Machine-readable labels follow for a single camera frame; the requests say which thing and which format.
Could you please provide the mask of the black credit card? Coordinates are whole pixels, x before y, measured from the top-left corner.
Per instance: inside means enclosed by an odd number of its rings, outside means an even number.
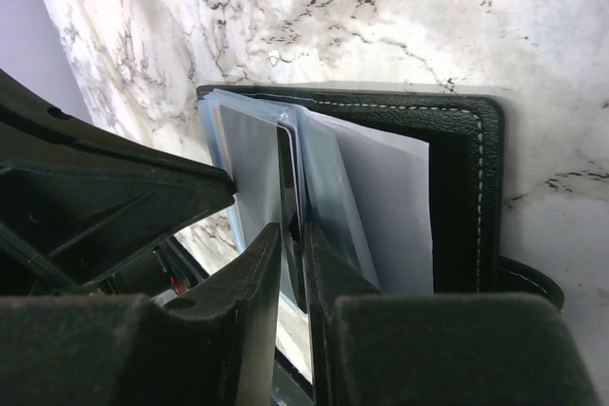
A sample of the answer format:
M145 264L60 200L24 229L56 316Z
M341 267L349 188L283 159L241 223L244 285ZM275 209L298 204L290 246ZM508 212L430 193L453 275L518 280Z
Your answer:
M286 126L278 126L276 132L282 205L282 240L287 274L293 295L292 301L301 311L306 312L305 275L301 252L300 195L293 131Z

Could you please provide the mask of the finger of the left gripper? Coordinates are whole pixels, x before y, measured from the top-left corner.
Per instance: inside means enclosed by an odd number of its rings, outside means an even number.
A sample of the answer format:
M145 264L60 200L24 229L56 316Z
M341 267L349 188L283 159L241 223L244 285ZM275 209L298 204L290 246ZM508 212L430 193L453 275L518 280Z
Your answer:
M1 77L1 262L94 282L231 206L220 168L136 144Z

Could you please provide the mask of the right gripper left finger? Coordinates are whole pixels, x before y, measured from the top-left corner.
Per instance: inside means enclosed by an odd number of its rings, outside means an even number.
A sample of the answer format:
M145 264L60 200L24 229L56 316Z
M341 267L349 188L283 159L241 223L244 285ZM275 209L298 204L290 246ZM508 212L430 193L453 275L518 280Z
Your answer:
M165 306L144 295L1 301L5 405L266 405L281 234Z

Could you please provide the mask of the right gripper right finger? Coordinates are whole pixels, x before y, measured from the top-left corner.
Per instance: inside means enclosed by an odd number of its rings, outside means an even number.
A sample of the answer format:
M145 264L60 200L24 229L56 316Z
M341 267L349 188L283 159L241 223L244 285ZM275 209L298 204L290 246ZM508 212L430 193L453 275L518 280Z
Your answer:
M558 309L528 293L382 293L303 233L318 405L596 405Z

